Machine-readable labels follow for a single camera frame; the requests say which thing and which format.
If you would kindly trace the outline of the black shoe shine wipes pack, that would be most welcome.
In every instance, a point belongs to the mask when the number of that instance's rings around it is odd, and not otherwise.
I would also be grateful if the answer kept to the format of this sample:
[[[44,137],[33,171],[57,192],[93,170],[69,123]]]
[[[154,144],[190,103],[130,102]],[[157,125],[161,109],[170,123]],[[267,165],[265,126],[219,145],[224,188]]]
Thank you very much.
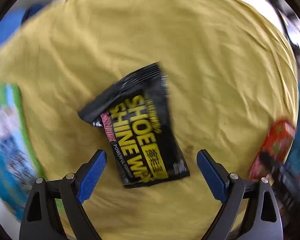
[[[78,116],[104,129],[125,188],[190,176],[172,132],[166,76],[158,63],[126,75]]]

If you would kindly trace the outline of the yellow table cloth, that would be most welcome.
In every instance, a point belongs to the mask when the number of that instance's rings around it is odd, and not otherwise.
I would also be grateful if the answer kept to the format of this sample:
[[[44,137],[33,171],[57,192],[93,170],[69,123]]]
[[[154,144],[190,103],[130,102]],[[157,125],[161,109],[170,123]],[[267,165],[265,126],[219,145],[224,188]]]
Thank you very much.
[[[0,48],[3,85],[46,180],[106,152],[83,204],[102,239],[201,239],[221,202],[198,152],[247,178],[299,112],[289,42],[240,0],[54,3]]]

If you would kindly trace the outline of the red floral snack bag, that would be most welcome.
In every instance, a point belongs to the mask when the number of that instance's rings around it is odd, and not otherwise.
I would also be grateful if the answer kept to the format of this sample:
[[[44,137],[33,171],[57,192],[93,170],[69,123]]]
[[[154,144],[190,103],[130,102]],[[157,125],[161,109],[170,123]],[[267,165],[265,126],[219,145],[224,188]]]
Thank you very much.
[[[261,152],[267,152],[273,159],[283,163],[295,138],[295,126],[292,122],[281,119],[274,122],[256,155],[250,170],[249,179],[258,180],[269,173],[260,159]]]

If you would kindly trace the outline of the blue foam mat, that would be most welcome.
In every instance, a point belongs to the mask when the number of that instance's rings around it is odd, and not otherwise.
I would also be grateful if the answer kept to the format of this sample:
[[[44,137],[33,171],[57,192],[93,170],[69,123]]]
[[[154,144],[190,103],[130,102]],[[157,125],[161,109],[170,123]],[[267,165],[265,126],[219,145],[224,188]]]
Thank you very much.
[[[34,16],[38,11],[47,6],[48,3],[36,3],[29,7],[22,7],[8,12],[0,21],[0,45],[29,18]]]

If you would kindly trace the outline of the light blue tissue pack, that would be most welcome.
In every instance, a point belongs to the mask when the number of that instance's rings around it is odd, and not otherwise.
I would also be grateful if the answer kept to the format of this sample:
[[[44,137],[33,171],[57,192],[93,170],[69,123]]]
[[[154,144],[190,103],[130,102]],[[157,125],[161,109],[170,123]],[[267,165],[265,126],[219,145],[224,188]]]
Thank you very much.
[[[17,85],[0,84],[0,198],[21,220],[35,180],[43,176],[26,128]]]

